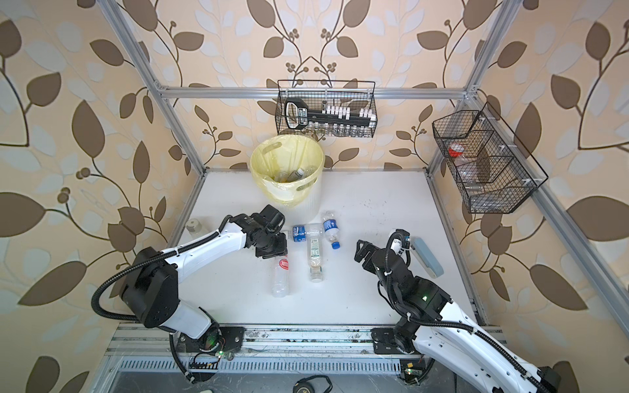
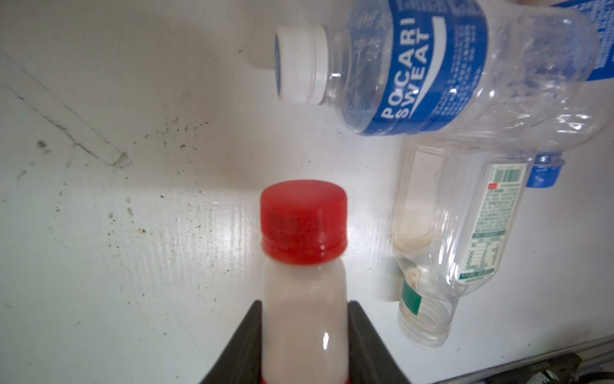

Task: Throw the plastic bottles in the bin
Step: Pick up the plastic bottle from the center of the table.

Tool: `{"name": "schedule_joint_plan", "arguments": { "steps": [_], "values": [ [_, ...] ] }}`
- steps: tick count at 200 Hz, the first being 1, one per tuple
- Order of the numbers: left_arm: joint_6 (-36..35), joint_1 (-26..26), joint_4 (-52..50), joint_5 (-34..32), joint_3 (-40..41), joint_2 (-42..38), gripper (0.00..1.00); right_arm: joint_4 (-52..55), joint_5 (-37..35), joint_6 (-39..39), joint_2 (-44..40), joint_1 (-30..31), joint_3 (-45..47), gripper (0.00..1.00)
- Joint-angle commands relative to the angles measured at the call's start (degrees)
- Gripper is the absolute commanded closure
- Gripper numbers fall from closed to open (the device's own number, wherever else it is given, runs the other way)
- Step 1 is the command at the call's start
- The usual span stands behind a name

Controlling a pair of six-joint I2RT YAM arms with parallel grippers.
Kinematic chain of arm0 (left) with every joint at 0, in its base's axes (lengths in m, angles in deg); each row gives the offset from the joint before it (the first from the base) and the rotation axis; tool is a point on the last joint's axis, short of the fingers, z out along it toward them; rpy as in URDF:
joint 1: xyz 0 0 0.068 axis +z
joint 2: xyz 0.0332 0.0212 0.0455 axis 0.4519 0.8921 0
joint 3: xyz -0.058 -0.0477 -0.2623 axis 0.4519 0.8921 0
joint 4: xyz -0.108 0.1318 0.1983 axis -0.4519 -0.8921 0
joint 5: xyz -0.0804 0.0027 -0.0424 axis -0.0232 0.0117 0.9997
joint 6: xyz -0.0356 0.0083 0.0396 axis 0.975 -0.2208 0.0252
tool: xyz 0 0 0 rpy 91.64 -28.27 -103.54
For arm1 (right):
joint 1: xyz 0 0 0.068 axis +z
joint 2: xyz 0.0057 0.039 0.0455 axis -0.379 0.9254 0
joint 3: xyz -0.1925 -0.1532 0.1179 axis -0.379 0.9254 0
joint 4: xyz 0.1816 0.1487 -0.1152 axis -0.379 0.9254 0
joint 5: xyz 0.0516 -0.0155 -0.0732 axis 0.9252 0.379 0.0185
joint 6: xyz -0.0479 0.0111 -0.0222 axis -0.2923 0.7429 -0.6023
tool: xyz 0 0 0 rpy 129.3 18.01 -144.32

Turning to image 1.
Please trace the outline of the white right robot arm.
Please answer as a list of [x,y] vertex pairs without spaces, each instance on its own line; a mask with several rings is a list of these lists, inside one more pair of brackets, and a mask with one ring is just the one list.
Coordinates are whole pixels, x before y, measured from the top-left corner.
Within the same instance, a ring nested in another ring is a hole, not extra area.
[[385,247],[360,240],[355,261],[378,278],[378,292],[400,320],[396,348],[446,366],[481,392],[557,392],[560,375],[516,355],[473,321],[436,283],[410,271],[410,242],[400,233]]

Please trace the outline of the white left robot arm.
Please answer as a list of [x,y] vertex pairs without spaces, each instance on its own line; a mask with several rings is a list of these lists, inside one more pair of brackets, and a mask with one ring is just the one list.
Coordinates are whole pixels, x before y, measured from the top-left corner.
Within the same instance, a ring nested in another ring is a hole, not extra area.
[[[105,319],[179,333],[194,342],[200,351],[217,353],[225,346],[219,323],[203,308],[183,301],[180,287],[209,264],[243,249],[254,250],[255,256],[261,259],[286,255],[284,223],[284,214],[268,205],[251,215],[227,215],[218,229],[178,247],[161,252],[149,247],[130,267],[98,287],[91,307]],[[121,301],[130,309],[130,314],[106,310],[100,303],[106,289],[117,283],[121,285]]]

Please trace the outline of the clear bottle red cap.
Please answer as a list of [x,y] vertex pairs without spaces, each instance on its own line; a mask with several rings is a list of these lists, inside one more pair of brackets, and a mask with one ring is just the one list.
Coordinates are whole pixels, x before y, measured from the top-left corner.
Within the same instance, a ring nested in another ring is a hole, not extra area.
[[285,297],[289,293],[289,262],[286,255],[275,258],[273,270],[273,297]]

